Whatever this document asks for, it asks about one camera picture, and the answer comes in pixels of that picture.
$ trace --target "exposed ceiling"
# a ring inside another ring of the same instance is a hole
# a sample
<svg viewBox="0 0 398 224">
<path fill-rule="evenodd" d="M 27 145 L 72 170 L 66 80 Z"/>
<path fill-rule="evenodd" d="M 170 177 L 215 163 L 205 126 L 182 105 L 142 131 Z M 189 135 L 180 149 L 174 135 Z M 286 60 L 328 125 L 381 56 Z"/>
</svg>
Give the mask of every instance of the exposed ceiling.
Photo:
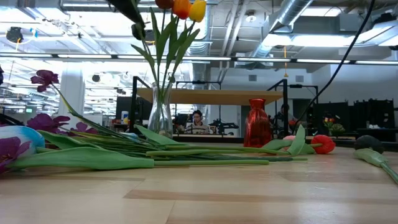
<svg viewBox="0 0 398 224">
<path fill-rule="evenodd" d="M 53 6 L 40 5 L 36 7 L 15 7 L 16 2 L 0 1 L 0 52 L 18 53 L 46 53 L 46 54 L 132 54 L 137 52 L 130 44 L 140 45 L 131 35 L 132 22 L 118 12 L 105 7 L 93 7 L 92 4 L 106 4 L 104 1 L 62 1 L 64 7 L 57 5 L 54 1 Z M 220 55 L 226 36 L 228 22 L 237 20 L 240 13 L 251 11 L 256 19 L 247 21 L 247 16 L 242 16 L 243 20 L 237 30 L 234 44 L 231 46 L 231 55 L 236 53 L 252 52 L 262 42 L 264 38 L 263 27 L 269 15 L 280 9 L 282 1 L 248 1 L 244 12 L 241 12 L 243 1 L 237 6 L 237 13 L 233 15 L 233 0 L 208 1 L 210 7 L 207 21 L 195 26 L 202 31 L 206 30 L 207 35 L 202 32 L 202 38 L 196 43 L 208 44 L 207 55 Z M 376 9 L 394 8 L 396 0 L 377 1 Z M 141 12 L 145 21 L 150 22 L 148 6 L 154 5 L 154 1 L 141 1 Z M 354 14 L 359 18 L 364 13 L 367 6 L 366 1 L 339 1 L 324 0 L 311 3 L 301 16 L 312 16 L 314 20 L 319 17 L 336 17 L 339 14 Z M 162 14 L 157 13 L 157 20 L 161 21 Z M 10 27 L 21 27 L 24 41 L 15 44 L 7 40 L 6 32 Z M 183 29 L 183 23 L 179 24 L 179 29 Z M 339 59 L 345 53 L 346 47 L 305 47 L 288 45 L 274 46 L 269 52 L 273 57 L 288 58 L 327 58 Z M 355 48 L 350 54 L 355 59 L 383 59 L 390 56 L 391 51 L 388 47 L 369 46 Z M 54 92 L 48 91 L 38 95 L 34 91 L 35 86 L 30 84 L 30 77 L 35 75 L 35 71 L 40 69 L 53 70 L 62 74 L 66 63 L 53 60 L 21 60 L 0 57 L 0 65 L 5 72 L 3 86 L 0 89 L 4 105 L 46 105 L 53 103 L 52 108 L 42 108 L 42 111 L 56 111 L 58 97 Z M 218 63 L 211 63 L 212 70 L 218 68 Z M 84 62 L 84 74 L 86 80 L 86 113 L 114 114 L 115 99 L 119 93 L 117 88 L 123 89 L 126 95 L 131 95 L 132 77 L 138 76 L 147 83 L 152 83 L 153 78 L 148 71 L 145 63 L 139 62 Z M 267 69 L 278 71 L 284 68 L 284 63 L 275 63 Z M 306 69 L 307 73 L 320 68 L 321 65 L 310 64 L 289 64 L 289 68 Z M 176 73 L 177 81 L 192 81 L 192 64 L 183 63 L 179 66 Z M 93 75 L 100 75 L 100 82 L 91 80 Z M 213 81 L 217 75 L 210 76 Z M 238 85 L 237 73 L 230 76 L 227 83 Z"/>
</svg>

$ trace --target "wooden shelf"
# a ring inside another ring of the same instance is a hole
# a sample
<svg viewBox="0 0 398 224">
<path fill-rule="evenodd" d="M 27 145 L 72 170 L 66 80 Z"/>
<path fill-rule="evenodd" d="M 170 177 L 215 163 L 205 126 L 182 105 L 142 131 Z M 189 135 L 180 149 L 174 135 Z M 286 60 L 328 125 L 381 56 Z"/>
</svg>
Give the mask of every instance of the wooden shelf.
<svg viewBox="0 0 398 224">
<path fill-rule="evenodd" d="M 172 90 L 170 103 L 201 105 L 250 105 L 254 98 L 266 99 L 266 104 L 283 97 L 281 91 L 238 91 L 238 90 Z M 137 95 L 152 102 L 152 89 L 138 88 Z"/>
</svg>

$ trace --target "column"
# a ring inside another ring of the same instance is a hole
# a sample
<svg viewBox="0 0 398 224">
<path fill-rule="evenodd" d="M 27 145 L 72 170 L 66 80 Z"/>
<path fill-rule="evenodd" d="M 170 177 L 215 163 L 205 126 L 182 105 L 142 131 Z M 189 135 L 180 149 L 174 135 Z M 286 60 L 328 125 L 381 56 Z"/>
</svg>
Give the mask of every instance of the column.
<svg viewBox="0 0 398 224">
<path fill-rule="evenodd" d="M 65 67 L 61 76 L 60 91 L 72 108 L 80 115 L 83 115 L 85 104 L 85 80 L 82 70 L 83 64 L 80 62 L 64 62 L 64 64 Z M 79 119 L 69 113 L 68 108 L 61 99 L 58 115 L 70 117 L 70 121 L 68 122 L 69 125 L 63 126 L 67 129 L 75 128 L 76 124 L 80 122 Z"/>
</svg>

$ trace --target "glass vase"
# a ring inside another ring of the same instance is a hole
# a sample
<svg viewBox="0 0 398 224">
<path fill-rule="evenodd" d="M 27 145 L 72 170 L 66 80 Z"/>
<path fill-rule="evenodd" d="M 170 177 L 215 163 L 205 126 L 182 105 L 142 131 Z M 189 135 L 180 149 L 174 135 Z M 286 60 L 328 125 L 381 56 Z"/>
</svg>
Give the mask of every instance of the glass vase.
<svg viewBox="0 0 398 224">
<path fill-rule="evenodd" d="M 251 110 L 246 117 L 244 147 L 262 147 L 271 141 L 271 125 L 264 111 L 265 99 L 251 99 Z"/>
<path fill-rule="evenodd" d="M 170 112 L 170 92 L 172 86 L 165 86 L 164 90 L 159 90 L 156 83 L 152 84 L 153 101 L 150 111 L 148 129 L 166 136 L 173 137 L 172 115 Z"/>
</svg>

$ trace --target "purple flower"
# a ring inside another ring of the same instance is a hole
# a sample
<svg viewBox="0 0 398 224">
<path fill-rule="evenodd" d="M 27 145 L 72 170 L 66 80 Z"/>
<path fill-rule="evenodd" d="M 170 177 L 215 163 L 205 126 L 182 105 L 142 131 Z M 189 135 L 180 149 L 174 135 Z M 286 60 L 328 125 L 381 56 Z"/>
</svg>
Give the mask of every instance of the purple flower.
<svg viewBox="0 0 398 224">
<path fill-rule="evenodd" d="M 7 171 L 6 165 L 16 160 L 19 155 L 28 150 L 30 141 L 21 144 L 18 137 L 0 139 L 0 174 Z"/>
<path fill-rule="evenodd" d="M 60 83 L 58 80 L 58 74 L 54 74 L 48 70 L 39 70 L 36 72 L 37 76 L 30 78 L 33 84 L 41 84 L 37 87 L 39 93 L 47 90 L 47 87 L 53 83 Z"/>
<path fill-rule="evenodd" d="M 3 80 L 3 74 L 4 73 L 4 71 L 1 69 L 1 66 L 0 66 L 0 85 L 2 84 L 2 80 Z"/>
<path fill-rule="evenodd" d="M 90 133 L 90 134 L 98 134 L 97 130 L 94 128 L 88 128 L 88 125 L 83 123 L 83 122 L 79 122 L 76 124 L 76 128 L 71 128 L 71 131 L 78 131 L 78 132 L 83 132 L 83 133 Z M 75 133 L 68 133 L 69 136 L 76 136 Z"/>
<path fill-rule="evenodd" d="M 36 117 L 27 121 L 27 126 L 34 130 L 43 130 L 50 133 L 60 134 L 59 127 L 68 123 L 62 123 L 69 121 L 70 118 L 67 116 L 57 116 L 52 119 L 48 114 L 38 114 Z"/>
</svg>

